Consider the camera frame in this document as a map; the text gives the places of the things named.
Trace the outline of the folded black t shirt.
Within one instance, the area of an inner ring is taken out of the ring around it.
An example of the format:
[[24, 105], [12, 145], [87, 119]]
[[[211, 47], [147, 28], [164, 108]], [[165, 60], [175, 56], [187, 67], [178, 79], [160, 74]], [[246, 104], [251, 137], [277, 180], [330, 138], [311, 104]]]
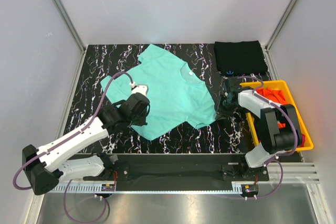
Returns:
[[268, 67], [259, 41], [215, 42], [217, 70], [222, 76], [264, 74]]

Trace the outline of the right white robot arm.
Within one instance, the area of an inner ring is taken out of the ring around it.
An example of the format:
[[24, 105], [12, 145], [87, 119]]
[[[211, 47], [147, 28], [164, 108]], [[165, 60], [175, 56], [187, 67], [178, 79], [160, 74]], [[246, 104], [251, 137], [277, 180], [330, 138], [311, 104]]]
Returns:
[[257, 118], [259, 144], [243, 155], [233, 175], [250, 180], [257, 172], [279, 156], [287, 156], [303, 144], [303, 136], [296, 108], [288, 102], [276, 102], [258, 93], [264, 82], [256, 79], [256, 87], [243, 86], [240, 79], [224, 82], [224, 93], [216, 110], [216, 120], [223, 120], [237, 110], [244, 110]]

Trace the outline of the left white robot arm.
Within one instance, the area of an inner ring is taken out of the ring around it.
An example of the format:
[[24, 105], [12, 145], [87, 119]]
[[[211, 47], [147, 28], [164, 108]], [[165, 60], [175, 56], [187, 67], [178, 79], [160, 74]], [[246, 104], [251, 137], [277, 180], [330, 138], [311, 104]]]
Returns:
[[72, 159], [72, 156], [114, 132], [121, 132], [133, 125], [146, 125], [149, 109], [149, 99], [135, 93], [127, 100], [104, 106], [86, 123], [47, 145], [24, 147], [23, 171], [34, 194], [43, 195], [60, 182], [71, 179], [112, 179], [116, 173], [115, 162], [106, 154], [96, 153], [80, 159]]

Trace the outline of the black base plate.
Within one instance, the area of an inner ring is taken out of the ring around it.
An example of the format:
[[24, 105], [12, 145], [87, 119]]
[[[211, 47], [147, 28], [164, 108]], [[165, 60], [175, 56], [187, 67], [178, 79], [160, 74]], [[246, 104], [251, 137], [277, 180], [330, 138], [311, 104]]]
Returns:
[[[76, 154], [72, 159], [91, 155]], [[116, 174], [109, 180], [75, 181], [110, 182], [127, 181], [133, 184], [154, 182], [177, 182], [189, 185], [201, 182], [268, 182], [270, 169], [275, 162], [263, 167], [260, 172], [247, 177], [233, 175], [243, 154], [114, 154], [107, 155], [115, 162]]]

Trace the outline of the yellow plastic bin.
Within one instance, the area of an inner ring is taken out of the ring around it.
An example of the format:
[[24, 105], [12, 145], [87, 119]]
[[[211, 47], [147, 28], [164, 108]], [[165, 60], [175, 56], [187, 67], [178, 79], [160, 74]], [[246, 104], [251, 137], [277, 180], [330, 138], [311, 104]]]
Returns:
[[[297, 117], [298, 117], [298, 122], [299, 122], [299, 126], [300, 126], [300, 130], [302, 135], [304, 136], [303, 138], [303, 143], [302, 144], [298, 144], [298, 147], [296, 148], [297, 152], [301, 152], [301, 151], [309, 151], [312, 150], [314, 145], [312, 142], [312, 139], [309, 135], [309, 132], [305, 126], [305, 123], [301, 117], [300, 111], [297, 108], [294, 98], [290, 92], [290, 89], [286, 83], [286, 81], [284, 80], [271, 80], [271, 81], [264, 81], [264, 85], [263, 88], [270, 88], [272, 90], [281, 90], [284, 94], [285, 100], [289, 103], [292, 104], [295, 109], [296, 109], [296, 113], [297, 113]], [[255, 116], [252, 115], [250, 112], [246, 112], [246, 118], [247, 118], [247, 122], [250, 128], [250, 133], [253, 139], [253, 145], [257, 146], [260, 141], [258, 139], [258, 135], [257, 135], [257, 131], [255, 128]]]

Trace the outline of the magenta t shirt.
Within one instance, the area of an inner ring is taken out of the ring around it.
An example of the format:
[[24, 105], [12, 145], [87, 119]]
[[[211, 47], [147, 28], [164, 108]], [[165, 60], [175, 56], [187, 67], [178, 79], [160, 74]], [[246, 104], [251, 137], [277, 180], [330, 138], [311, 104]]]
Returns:
[[305, 141], [306, 141], [306, 136], [302, 134], [302, 143], [298, 147], [304, 147]]

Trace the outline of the orange t shirt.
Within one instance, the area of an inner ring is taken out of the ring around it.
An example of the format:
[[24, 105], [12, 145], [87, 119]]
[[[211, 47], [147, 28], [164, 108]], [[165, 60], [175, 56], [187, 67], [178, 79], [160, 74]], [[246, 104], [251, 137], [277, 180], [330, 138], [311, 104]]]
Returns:
[[287, 104], [287, 100], [285, 94], [281, 90], [271, 89], [270, 87], [267, 88], [258, 88], [257, 93], [262, 95], [263, 97], [271, 100], [273, 102], [277, 102], [280, 104]]

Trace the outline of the teal t shirt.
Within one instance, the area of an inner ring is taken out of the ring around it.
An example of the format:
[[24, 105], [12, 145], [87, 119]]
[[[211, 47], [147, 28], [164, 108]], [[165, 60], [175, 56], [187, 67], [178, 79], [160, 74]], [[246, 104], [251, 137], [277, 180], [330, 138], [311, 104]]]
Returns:
[[110, 102], [130, 96], [129, 77], [148, 86], [147, 124], [132, 126], [141, 137], [152, 141], [184, 122], [199, 129], [215, 121], [214, 100], [205, 82], [191, 71], [187, 62], [155, 45], [149, 45], [138, 60], [140, 64], [127, 74], [113, 81], [106, 76], [100, 84]]

